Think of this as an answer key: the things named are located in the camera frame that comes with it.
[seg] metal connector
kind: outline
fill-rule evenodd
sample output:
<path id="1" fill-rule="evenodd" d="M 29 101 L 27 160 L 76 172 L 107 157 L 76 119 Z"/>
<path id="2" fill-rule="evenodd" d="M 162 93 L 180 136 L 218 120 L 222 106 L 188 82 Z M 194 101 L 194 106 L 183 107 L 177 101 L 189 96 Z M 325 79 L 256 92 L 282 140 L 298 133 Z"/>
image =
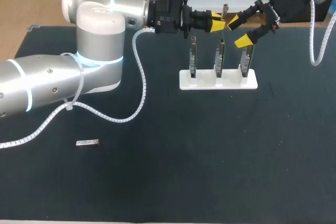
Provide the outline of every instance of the metal connector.
<path id="1" fill-rule="evenodd" d="M 189 68 L 191 78 L 196 78 L 196 63 L 197 63 L 197 45 L 196 36 L 191 37 Z"/>
<path id="2" fill-rule="evenodd" d="M 224 21 L 226 15 L 227 15 L 227 13 L 228 13 L 228 11 L 229 11 L 229 5 L 228 5 L 228 4 L 225 4 L 225 5 L 223 6 L 223 10 L 222 10 L 221 21 Z"/>
<path id="3" fill-rule="evenodd" d="M 218 48 L 216 49 L 216 58 L 215 58 L 215 71 L 216 77 L 221 78 L 224 68 L 224 56 L 225 56 L 225 42 L 224 36 L 219 41 Z"/>
<path id="4" fill-rule="evenodd" d="M 99 139 L 94 140 L 81 140 L 76 142 L 76 146 L 98 146 Z"/>
<path id="5" fill-rule="evenodd" d="M 241 75 L 244 78 L 248 77 L 248 72 L 250 70 L 252 56 L 254 52 L 254 45 L 247 46 L 243 50 L 242 59 L 240 60 L 240 69 L 241 69 Z"/>

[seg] wooden floor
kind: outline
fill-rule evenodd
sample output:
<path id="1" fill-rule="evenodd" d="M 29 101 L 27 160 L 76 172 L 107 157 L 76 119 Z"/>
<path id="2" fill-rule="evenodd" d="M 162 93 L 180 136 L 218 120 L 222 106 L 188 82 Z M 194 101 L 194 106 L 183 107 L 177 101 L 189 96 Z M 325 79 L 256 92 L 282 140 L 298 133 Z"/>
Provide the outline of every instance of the wooden floor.
<path id="1" fill-rule="evenodd" d="M 244 26 L 255 27 L 263 22 L 263 16 L 256 15 Z M 26 35 L 27 27 L 31 24 L 71 25 L 63 18 L 61 0 L 0 0 L 0 60 L 14 57 Z M 326 26 L 326 22 L 317 25 Z M 289 26 L 307 26 L 307 24 Z"/>

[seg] cable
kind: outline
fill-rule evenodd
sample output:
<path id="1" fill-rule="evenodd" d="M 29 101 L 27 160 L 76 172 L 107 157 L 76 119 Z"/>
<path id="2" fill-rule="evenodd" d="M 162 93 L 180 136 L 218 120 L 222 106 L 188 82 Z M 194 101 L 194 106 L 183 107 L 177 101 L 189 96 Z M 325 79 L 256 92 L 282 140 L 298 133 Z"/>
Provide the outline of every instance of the cable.
<path id="1" fill-rule="evenodd" d="M 74 58 L 74 60 L 76 61 L 78 67 L 79 67 L 79 71 L 80 71 L 80 80 L 79 80 L 79 85 L 78 85 L 78 89 L 77 92 L 75 94 L 75 97 L 73 98 L 73 100 L 69 103 L 69 105 L 66 107 L 67 111 L 72 110 L 74 103 L 78 100 L 80 94 L 82 93 L 82 89 L 84 86 L 84 69 L 83 69 L 83 65 L 82 63 L 80 63 L 80 61 L 78 60 L 78 57 L 76 57 L 76 55 L 74 55 L 71 52 L 64 52 L 63 54 L 61 54 L 61 56 L 65 56 L 65 55 L 70 55 Z M 65 103 L 68 102 L 68 99 L 63 99 L 63 101 Z"/>
<path id="2" fill-rule="evenodd" d="M 314 57 L 314 23 L 315 23 L 315 3 L 314 0 L 310 1 L 310 36 L 309 36 L 309 52 L 310 52 L 310 63 L 316 67 L 318 66 L 324 56 L 324 51 L 328 43 L 328 39 L 331 33 L 331 30 L 336 22 L 336 12 L 332 15 L 332 18 L 329 22 L 329 25 L 325 31 L 324 38 L 322 41 L 321 49 L 317 60 L 315 61 Z"/>
<path id="3" fill-rule="evenodd" d="M 90 106 L 88 106 L 84 103 L 76 101 L 76 102 L 73 103 L 73 105 L 81 107 L 83 109 L 86 109 L 86 110 L 90 111 L 91 113 L 93 113 L 93 114 L 95 114 L 95 115 L 97 115 L 97 116 L 99 116 L 99 117 L 101 117 L 101 118 L 103 118 L 103 119 L 105 119 L 109 122 L 127 123 L 127 122 L 133 120 L 140 113 L 140 111 L 141 111 L 141 109 L 144 105 L 145 99 L 146 99 L 146 77 L 145 77 L 145 73 L 144 73 L 142 65 L 141 65 L 141 61 L 140 61 L 140 58 L 139 58 L 139 55 L 138 55 L 138 51 L 136 49 L 137 38 L 142 33 L 154 33 L 154 32 L 155 32 L 155 30 L 153 28 L 143 28 L 143 29 L 139 30 L 138 32 L 136 32 L 133 36 L 133 39 L 132 39 L 132 48 L 133 48 L 134 56 L 135 56 L 136 62 L 138 64 L 140 74 L 141 74 L 141 79 L 142 79 L 142 97 L 141 97 L 141 101 L 140 101 L 140 104 L 139 104 L 137 110 L 131 116 L 129 116 L 128 118 L 125 118 L 125 119 L 115 119 L 115 118 L 111 118 L 107 115 L 104 115 L 103 113 L 95 110 L 94 108 L 92 108 L 92 107 L 90 107 Z M 31 135 L 29 135 L 27 137 L 24 137 L 24 138 L 21 138 L 21 139 L 16 140 L 16 141 L 0 143 L 0 149 L 19 146 L 19 145 L 28 143 L 29 141 L 33 140 L 48 126 L 48 124 L 55 118 L 55 116 L 59 112 L 61 112 L 63 109 L 65 109 L 67 106 L 69 106 L 71 104 L 72 104 L 72 102 L 67 102 L 67 103 L 64 103 L 64 104 L 60 105 L 59 107 L 57 107 L 48 116 L 48 118 L 41 124 L 41 126 L 35 132 L 33 132 Z"/>

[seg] black mat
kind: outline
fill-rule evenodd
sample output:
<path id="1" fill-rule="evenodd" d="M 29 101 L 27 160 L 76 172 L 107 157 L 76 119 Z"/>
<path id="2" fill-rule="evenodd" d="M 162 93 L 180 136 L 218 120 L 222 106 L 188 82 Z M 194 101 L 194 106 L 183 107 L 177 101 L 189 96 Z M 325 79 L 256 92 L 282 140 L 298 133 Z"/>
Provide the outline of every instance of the black mat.
<path id="1" fill-rule="evenodd" d="M 225 31 L 227 68 L 239 63 L 233 41 L 244 32 Z M 316 53 L 323 34 L 316 29 Z M 121 85 L 80 97 L 118 118 L 141 97 L 131 37 Z M 198 34 L 198 68 L 212 67 L 217 38 Z M 336 223 L 336 44 L 314 68 L 308 40 L 307 28 L 261 39 L 252 63 L 258 90 L 191 92 L 178 85 L 189 40 L 142 35 L 148 98 L 140 115 L 113 124 L 75 108 L 30 143 L 0 151 L 0 219 Z M 76 51 L 75 29 L 42 27 L 17 57 L 65 51 Z M 1 141 L 30 134 L 59 104 L 2 120 Z M 75 147 L 93 138 L 99 147 Z"/>

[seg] white stand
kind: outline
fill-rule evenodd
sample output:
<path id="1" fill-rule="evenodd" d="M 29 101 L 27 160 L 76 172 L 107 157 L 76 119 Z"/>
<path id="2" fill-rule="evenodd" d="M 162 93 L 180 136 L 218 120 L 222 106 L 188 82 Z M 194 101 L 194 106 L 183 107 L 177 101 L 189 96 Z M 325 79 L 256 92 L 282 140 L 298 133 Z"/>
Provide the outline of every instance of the white stand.
<path id="1" fill-rule="evenodd" d="M 223 69 L 222 78 L 216 77 L 214 69 L 197 69 L 196 78 L 191 78 L 189 70 L 180 71 L 181 90 L 234 90 L 257 89 L 258 82 L 253 69 L 243 78 L 238 69 Z"/>

